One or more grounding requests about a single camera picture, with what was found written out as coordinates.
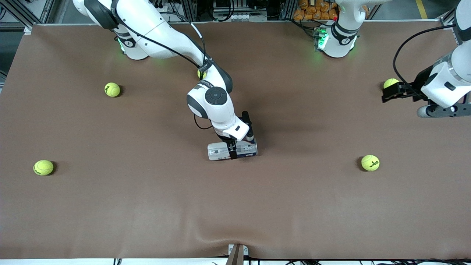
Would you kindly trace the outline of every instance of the brown table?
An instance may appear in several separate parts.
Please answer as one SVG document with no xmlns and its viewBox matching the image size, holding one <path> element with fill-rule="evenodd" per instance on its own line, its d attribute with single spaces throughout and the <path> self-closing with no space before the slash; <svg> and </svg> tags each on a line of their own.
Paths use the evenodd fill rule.
<svg viewBox="0 0 471 265">
<path fill-rule="evenodd" d="M 97 26 L 34 27 L 0 96 L 0 258 L 211 257 L 235 242 L 257 258 L 470 257 L 470 119 L 381 103 L 399 44 L 436 25 L 365 23 L 341 59 L 291 23 L 198 25 L 259 142 L 219 162 L 186 105 L 190 63 L 129 60 Z M 398 68 L 412 80 L 454 47 L 428 33 Z M 366 173 L 370 153 L 381 167 Z M 34 174 L 39 159 L 53 176 Z"/>
</svg>

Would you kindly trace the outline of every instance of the white robotic arm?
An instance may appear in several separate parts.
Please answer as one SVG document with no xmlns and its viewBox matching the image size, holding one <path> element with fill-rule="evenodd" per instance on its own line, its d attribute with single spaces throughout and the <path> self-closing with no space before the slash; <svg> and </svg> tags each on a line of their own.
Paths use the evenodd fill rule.
<svg viewBox="0 0 471 265">
<path fill-rule="evenodd" d="M 363 6 L 392 0 L 335 0 L 339 6 L 337 21 L 329 21 L 317 43 L 317 48 L 334 58 L 344 57 L 353 49 L 357 33 L 366 18 Z"/>
<path fill-rule="evenodd" d="M 417 110 L 420 117 L 470 116 L 471 91 L 471 0 L 461 0 L 455 11 L 455 24 L 461 45 L 420 72 L 414 82 L 396 83 L 383 90 L 383 102 L 412 96 L 427 100 Z"/>
<path fill-rule="evenodd" d="M 187 94 L 190 110 L 211 120 L 216 134 L 235 152 L 237 141 L 253 140 L 250 120 L 234 113 L 231 77 L 186 35 L 173 29 L 147 0 L 73 0 L 77 10 L 103 28 L 113 30 L 131 59 L 190 57 L 205 78 Z"/>
</svg>

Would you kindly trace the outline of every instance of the gray floor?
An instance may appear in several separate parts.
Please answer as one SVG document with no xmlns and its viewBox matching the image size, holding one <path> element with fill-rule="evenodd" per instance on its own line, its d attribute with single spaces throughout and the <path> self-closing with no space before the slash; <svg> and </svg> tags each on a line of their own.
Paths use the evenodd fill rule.
<svg viewBox="0 0 471 265">
<path fill-rule="evenodd" d="M 428 18 L 437 18 L 454 8 L 459 0 L 421 0 Z M 80 14 L 73 6 L 72 0 L 61 0 L 58 11 L 52 17 L 53 23 L 83 24 L 93 23 L 90 18 Z M 382 5 L 374 19 L 421 19 L 416 0 L 393 0 Z M 8 72 L 22 32 L 0 31 L 0 69 Z"/>
</svg>

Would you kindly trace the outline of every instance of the yellow floor line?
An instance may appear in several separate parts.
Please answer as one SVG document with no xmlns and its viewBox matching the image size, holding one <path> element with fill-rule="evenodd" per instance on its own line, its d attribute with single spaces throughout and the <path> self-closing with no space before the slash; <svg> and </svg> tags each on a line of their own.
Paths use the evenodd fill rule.
<svg viewBox="0 0 471 265">
<path fill-rule="evenodd" d="M 425 13 L 425 8 L 423 7 L 422 0 L 415 0 L 417 7 L 419 8 L 420 17 L 422 19 L 427 19 L 427 13 Z"/>
</svg>

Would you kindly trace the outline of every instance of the yellow-green tennis ball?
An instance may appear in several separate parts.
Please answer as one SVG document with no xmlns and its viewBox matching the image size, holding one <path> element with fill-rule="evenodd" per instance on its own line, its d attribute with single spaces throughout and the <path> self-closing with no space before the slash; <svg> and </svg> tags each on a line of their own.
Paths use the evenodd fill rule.
<svg viewBox="0 0 471 265">
<path fill-rule="evenodd" d="M 375 171 L 380 167 L 380 160 L 373 155 L 367 155 L 361 159 L 361 166 L 367 171 Z"/>
<path fill-rule="evenodd" d="M 118 96 L 120 92 L 121 92 L 121 89 L 119 88 L 119 85 L 116 83 L 108 83 L 105 86 L 106 95 L 112 98 Z"/>
<path fill-rule="evenodd" d="M 386 80 L 386 82 L 384 82 L 383 89 L 387 88 L 390 85 L 394 85 L 395 83 L 398 83 L 398 82 L 399 82 L 399 80 L 397 80 L 396 78 L 390 78 L 390 79 Z"/>
<path fill-rule="evenodd" d="M 34 164 L 32 169 L 39 176 L 45 176 L 51 174 L 52 170 L 54 170 L 54 165 L 51 161 L 39 160 Z"/>
<path fill-rule="evenodd" d="M 203 79 L 207 76 L 208 74 L 206 72 L 203 72 Z M 201 78 L 201 72 L 198 70 L 198 78 Z"/>
</svg>

